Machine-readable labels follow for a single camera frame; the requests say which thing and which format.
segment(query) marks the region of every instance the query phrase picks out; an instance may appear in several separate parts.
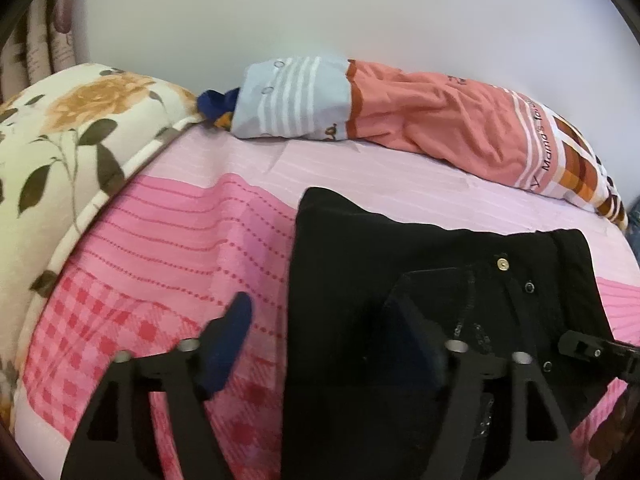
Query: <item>black jeans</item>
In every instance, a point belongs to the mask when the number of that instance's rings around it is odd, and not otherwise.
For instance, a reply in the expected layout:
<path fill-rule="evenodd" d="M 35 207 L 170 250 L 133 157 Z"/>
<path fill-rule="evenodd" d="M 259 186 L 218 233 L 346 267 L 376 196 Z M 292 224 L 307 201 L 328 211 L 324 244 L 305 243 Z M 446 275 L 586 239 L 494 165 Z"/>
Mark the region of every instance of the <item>black jeans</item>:
<path fill-rule="evenodd" d="M 284 480 L 419 475 L 443 399 L 381 404 L 367 370 L 376 320 L 399 283 L 448 337 L 501 357 L 532 354 L 571 429 L 612 379 L 556 348 L 566 330 L 612 340 L 580 231 L 401 224 L 311 188 L 289 271 Z"/>

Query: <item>orange rose print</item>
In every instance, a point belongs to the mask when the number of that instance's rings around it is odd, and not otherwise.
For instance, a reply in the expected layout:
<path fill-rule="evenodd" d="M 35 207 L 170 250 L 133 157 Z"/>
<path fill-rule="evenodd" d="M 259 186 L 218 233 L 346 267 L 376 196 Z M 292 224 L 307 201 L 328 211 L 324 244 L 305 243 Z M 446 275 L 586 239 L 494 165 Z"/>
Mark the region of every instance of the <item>orange rose print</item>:
<path fill-rule="evenodd" d="M 110 114 L 121 114 L 149 96 L 153 78 L 129 72 L 102 76 L 53 101 L 46 111 L 41 133 L 77 128 Z"/>

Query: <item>curtain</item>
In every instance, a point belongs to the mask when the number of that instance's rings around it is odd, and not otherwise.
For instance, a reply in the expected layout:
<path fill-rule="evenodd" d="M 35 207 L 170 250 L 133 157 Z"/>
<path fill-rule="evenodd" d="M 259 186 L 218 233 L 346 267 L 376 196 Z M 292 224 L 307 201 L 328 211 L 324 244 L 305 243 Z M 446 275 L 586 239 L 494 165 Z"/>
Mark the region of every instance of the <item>curtain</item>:
<path fill-rule="evenodd" d="M 76 64 L 73 0 L 33 0 L 0 53 L 0 103 Z"/>

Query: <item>red checkered pattern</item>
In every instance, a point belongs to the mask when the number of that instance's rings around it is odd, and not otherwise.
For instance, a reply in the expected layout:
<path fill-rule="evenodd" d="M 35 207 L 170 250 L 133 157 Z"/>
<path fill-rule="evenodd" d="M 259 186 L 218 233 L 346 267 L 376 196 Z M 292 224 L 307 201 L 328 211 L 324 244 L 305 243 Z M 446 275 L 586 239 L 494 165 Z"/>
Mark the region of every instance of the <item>red checkered pattern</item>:
<path fill-rule="evenodd" d="M 206 411 L 237 480 L 279 478 L 293 219 L 237 175 L 204 190 L 139 176 L 84 236 L 34 330 L 23 377 L 31 407 L 70 440 L 116 351 L 165 352 L 245 290 L 254 324 Z M 163 395 L 152 394 L 152 414 L 165 476 L 175 480 Z"/>

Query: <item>metal bolt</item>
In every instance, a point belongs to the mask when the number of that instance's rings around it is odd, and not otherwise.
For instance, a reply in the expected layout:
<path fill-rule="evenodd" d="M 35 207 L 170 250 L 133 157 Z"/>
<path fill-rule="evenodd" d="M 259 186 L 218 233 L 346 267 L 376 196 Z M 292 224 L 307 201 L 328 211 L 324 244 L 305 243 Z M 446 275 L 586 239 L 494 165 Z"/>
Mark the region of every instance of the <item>metal bolt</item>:
<path fill-rule="evenodd" d="M 126 363 L 127 361 L 131 361 L 132 357 L 133 356 L 131 355 L 131 352 L 129 352 L 128 350 L 118 350 L 113 355 L 113 362 L 114 363 Z"/>
<path fill-rule="evenodd" d="M 452 352 L 457 352 L 459 354 L 463 354 L 467 350 L 469 350 L 469 345 L 464 341 L 460 341 L 459 339 L 449 339 L 444 346 L 447 347 L 447 350 Z"/>
<path fill-rule="evenodd" d="M 193 352 L 200 346 L 200 342 L 196 338 L 183 339 L 178 343 L 178 350 L 180 352 Z"/>
<path fill-rule="evenodd" d="M 533 357 L 531 357 L 526 352 L 514 352 L 513 360 L 521 365 L 530 365 L 533 362 Z"/>

